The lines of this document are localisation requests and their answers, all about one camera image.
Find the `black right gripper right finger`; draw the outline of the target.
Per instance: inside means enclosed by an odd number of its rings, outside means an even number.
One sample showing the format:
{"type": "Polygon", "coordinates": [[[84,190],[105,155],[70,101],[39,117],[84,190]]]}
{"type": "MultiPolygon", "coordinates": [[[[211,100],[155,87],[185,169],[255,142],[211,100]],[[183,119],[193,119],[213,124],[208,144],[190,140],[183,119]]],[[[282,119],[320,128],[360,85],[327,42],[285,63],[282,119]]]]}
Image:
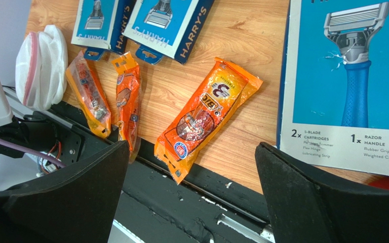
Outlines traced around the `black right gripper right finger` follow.
{"type": "Polygon", "coordinates": [[[338,177],[265,142],[255,160],[276,242],[389,242],[389,190],[338,177]]]}

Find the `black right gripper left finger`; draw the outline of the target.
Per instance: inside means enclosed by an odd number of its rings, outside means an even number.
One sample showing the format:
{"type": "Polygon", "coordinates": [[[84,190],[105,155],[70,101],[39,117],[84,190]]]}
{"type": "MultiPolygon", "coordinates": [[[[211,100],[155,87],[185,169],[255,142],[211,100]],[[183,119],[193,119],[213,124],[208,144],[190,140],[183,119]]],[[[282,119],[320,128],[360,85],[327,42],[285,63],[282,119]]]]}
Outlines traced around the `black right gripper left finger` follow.
{"type": "Polygon", "coordinates": [[[129,153],[120,141],[0,191],[0,242],[107,242],[129,153]]]}

